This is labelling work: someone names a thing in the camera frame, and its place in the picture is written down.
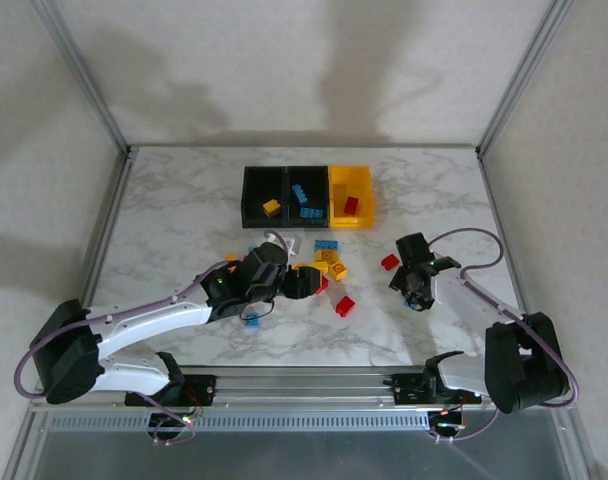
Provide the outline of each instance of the red lego brick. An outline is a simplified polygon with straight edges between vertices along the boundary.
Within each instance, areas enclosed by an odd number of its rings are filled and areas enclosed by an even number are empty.
[[[386,257],[384,260],[382,260],[382,266],[386,269],[387,272],[390,270],[393,270],[399,264],[400,264],[400,261],[392,253],[388,257]]]
[[[340,317],[344,318],[346,315],[351,313],[351,310],[353,310],[354,307],[355,302],[349,297],[344,297],[342,300],[340,300],[340,303],[337,304],[337,307],[335,307],[335,311]]]
[[[346,215],[355,215],[355,212],[357,211],[357,202],[358,201],[359,201],[359,198],[348,197],[346,199],[346,205],[344,205],[344,213]]]
[[[317,289],[315,293],[319,295],[326,289],[326,287],[328,287],[328,279],[324,275],[322,275],[322,285],[320,286],[320,288]]]

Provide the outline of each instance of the marble surface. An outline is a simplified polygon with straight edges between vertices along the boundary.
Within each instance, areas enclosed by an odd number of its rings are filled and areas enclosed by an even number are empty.
[[[104,261],[95,305],[158,298],[189,282],[209,265],[243,256],[262,240],[244,230],[240,195],[246,165],[368,165],[377,199],[369,230],[284,230],[302,238],[292,263],[310,262],[314,239],[340,242],[348,267],[342,282],[322,295],[279,298],[261,328],[238,318],[176,330],[129,347],[171,352],[183,365],[403,365],[460,349],[476,355],[482,342],[448,308],[405,307],[387,288],[393,272],[382,258],[395,240],[421,231],[427,239],[457,227],[495,231],[489,200],[472,149],[143,147],[139,150]],[[460,234],[436,251],[463,265],[495,258],[492,240]],[[507,303],[516,303],[508,270],[473,274]],[[356,307],[339,317],[335,304],[349,295]]]

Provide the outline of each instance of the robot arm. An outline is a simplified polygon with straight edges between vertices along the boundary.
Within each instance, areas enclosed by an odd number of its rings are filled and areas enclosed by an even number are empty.
[[[483,358],[449,352],[427,361],[425,383],[432,382],[432,392],[441,397],[457,390],[488,395],[501,412],[512,413],[568,391],[568,378],[560,366],[515,322],[525,322],[561,357],[546,315],[526,315],[504,304],[465,276],[458,262],[430,252],[421,233],[396,244],[402,265],[389,287],[401,292],[414,310],[430,309],[435,301],[449,307],[485,338]]]
[[[35,348],[57,335],[33,355],[46,400],[59,404],[91,391],[116,390],[172,401],[183,383],[172,355],[136,358],[120,350],[164,332],[241,315],[248,305],[278,295],[299,299],[315,293],[319,271],[293,270],[287,261],[281,247],[266,242],[243,261],[222,262],[157,301],[90,309],[78,300],[62,303],[31,343]],[[73,324],[80,326],[70,329]]]

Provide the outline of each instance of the white wall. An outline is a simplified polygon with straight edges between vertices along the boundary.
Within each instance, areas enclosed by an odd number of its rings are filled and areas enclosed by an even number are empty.
[[[127,140],[475,143],[550,0],[57,0]]]
[[[576,0],[487,161],[531,304],[555,321],[608,479],[608,0]]]
[[[0,477],[27,407],[13,370],[79,293],[115,158],[30,3],[0,0]]]

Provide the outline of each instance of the blue lego brick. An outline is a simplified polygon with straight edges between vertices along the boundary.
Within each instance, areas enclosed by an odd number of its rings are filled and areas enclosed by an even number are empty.
[[[318,210],[317,208],[304,208],[300,209],[300,217],[302,218],[322,218],[324,216],[324,210]]]
[[[300,204],[300,207],[306,205],[306,202],[308,202],[308,198],[306,198],[306,194],[304,193],[302,186],[296,183],[291,188],[293,189],[293,193],[295,194],[295,198],[297,198],[297,203]]]
[[[249,313],[244,318],[244,326],[246,328],[260,328],[260,318],[257,313]]]
[[[334,250],[338,251],[340,248],[340,242],[336,240],[315,240],[315,250]]]

